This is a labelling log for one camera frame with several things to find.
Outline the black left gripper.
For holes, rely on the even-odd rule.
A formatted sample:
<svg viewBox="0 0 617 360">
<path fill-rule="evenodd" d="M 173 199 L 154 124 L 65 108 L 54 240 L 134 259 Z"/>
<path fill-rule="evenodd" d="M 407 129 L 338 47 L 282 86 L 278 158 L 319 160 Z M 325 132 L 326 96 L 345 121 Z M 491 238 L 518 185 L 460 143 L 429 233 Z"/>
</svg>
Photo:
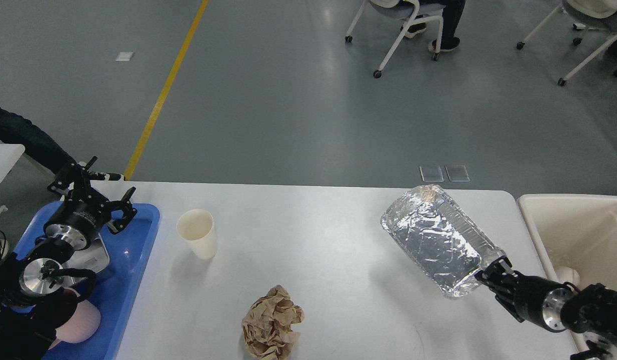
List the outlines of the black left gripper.
<svg viewBox="0 0 617 360">
<path fill-rule="evenodd" d="M 89 170 L 98 161 L 94 156 L 85 165 L 67 162 L 46 189 L 64 196 L 64 201 L 43 226 L 48 239 L 60 239 L 74 249 L 87 249 L 106 225 L 113 235 L 124 231 L 137 215 L 131 202 L 136 187 L 130 187 L 121 199 L 98 205 L 98 192 L 91 186 Z M 121 217 L 113 219 L 114 212 Z"/>
</svg>

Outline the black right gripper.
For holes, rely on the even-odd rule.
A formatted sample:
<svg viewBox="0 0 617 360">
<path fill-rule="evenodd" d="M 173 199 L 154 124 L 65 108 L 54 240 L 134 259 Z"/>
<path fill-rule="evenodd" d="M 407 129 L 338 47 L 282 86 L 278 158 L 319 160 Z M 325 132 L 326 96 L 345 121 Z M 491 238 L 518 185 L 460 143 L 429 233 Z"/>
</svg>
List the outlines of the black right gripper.
<svg viewBox="0 0 617 360">
<path fill-rule="evenodd" d="M 519 323 L 530 322 L 551 333 L 567 330 L 562 310 L 574 298 L 569 285 L 519 275 L 508 256 L 500 256 L 474 277 L 495 293 L 496 301 Z"/>
</svg>

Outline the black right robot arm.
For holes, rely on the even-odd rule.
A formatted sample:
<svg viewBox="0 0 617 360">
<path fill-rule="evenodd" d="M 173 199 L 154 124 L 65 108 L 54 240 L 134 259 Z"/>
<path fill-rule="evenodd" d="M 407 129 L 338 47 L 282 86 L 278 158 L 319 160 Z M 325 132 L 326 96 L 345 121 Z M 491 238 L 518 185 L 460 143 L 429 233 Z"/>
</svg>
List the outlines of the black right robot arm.
<svg viewBox="0 0 617 360">
<path fill-rule="evenodd" d="M 617 291 L 601 283 L 579 289 L 512 269 L 502 256 L 475 273 L 480 284 L 518 322 L 528 321 L 551 333 L 583 336 L 585 350 L 572 360 L 617 360 Z"/>
</svg>

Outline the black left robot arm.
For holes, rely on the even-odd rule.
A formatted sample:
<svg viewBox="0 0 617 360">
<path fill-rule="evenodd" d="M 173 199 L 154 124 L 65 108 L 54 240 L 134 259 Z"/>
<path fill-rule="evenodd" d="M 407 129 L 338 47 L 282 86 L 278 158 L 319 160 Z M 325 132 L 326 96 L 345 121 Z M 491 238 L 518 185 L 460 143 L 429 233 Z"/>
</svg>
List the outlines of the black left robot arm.
<svg viewBox="0 0 617 360">
<path fill-rule="evenodd" d="M 135 187 L 110 200 L 91 186 L 90 170 L 97 160 L 67 162 L 48 185 L 64 201 L 24 258 L 0 251 L 0 360 L 44 357 L 61 321 L 68 321 L 96 287 L 96 272 L 70 267 L 71 258 L 89 250 L 103 227 L 116 235 L 137 215 L 131 203 Z"/>
</svg>

